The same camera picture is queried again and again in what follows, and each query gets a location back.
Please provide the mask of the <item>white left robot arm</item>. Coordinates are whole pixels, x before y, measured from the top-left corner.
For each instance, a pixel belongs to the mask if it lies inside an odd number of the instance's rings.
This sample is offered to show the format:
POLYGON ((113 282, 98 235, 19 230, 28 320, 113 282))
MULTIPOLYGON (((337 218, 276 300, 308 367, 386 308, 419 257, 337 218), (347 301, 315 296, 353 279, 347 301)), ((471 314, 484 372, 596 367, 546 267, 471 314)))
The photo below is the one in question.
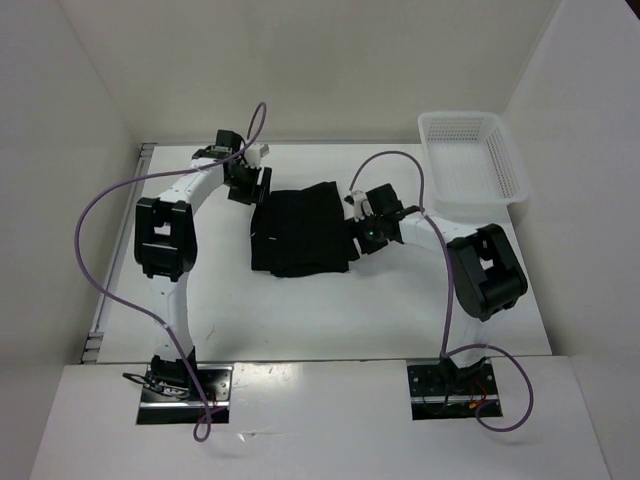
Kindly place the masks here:
POLYGON ((266 144, 248 145, 240 134, 220 130, 214 144, 194 153, 171 187, 137 201, 134 258, 150 280, 152 312, 165 330, 144 377, 149 390, 180 400, 197 394, 200 376, 187 306, 188 278, 198 255, 194 217, 222 186, 233 201, 252 205, 264 200, 271 169, 261 161, 268 153, 266 144))

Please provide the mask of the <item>black shorts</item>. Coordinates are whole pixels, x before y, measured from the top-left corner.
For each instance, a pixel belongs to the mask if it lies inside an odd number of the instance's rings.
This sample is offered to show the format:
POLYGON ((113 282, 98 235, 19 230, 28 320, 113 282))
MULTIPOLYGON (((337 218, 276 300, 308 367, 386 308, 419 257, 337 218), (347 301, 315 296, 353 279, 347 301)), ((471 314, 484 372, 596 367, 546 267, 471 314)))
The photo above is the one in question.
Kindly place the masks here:
POLYGON ((334 181, 271 192, 254 210, 250 243, 251 269, 279 278, 345 273, 360 258, 334 181))

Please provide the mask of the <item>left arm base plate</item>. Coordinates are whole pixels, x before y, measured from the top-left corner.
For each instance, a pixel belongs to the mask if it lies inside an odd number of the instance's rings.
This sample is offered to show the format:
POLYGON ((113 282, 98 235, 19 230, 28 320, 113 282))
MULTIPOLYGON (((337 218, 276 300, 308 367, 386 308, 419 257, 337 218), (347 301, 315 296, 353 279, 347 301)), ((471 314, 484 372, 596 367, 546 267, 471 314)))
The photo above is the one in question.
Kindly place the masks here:
MULTIPOLYGON (((197 378, 211 409, 213 424, 229 423, 233 372, 234 367, 230 364, 200 364, 197 367, 197 378)), ((150 373, 148 367, 145 375, 123 375, 142 387, 137 425, 194 425, 204 419, 204 402, 195 386, 152 384, 150 373)))

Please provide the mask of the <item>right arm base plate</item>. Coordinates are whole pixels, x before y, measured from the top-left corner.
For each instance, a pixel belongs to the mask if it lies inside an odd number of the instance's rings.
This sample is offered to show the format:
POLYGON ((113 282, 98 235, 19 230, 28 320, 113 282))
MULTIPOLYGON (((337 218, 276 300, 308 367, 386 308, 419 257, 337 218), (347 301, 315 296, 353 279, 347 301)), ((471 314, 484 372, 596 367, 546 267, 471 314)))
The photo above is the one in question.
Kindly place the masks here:
POLYGON ((498 388, 490 362, 458 380, 447 381, 437 359, 406 366, 413 421, 502 417, 498 388))

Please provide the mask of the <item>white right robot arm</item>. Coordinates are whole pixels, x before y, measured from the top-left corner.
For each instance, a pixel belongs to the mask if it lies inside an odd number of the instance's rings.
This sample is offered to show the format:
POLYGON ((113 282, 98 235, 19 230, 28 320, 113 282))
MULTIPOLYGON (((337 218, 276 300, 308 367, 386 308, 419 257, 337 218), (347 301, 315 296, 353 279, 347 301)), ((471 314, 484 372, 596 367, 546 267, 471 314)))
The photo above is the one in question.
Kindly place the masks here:
POLYGON ((528 290, 528 281, 504 229, 494 223, 471 227, 405 207, 393 187, 351 191, 347 220, 362 254, 390 242, 441 254, 446 305, 438 378, 450 393, 469 386, 487 356, 495 326, 528 290))

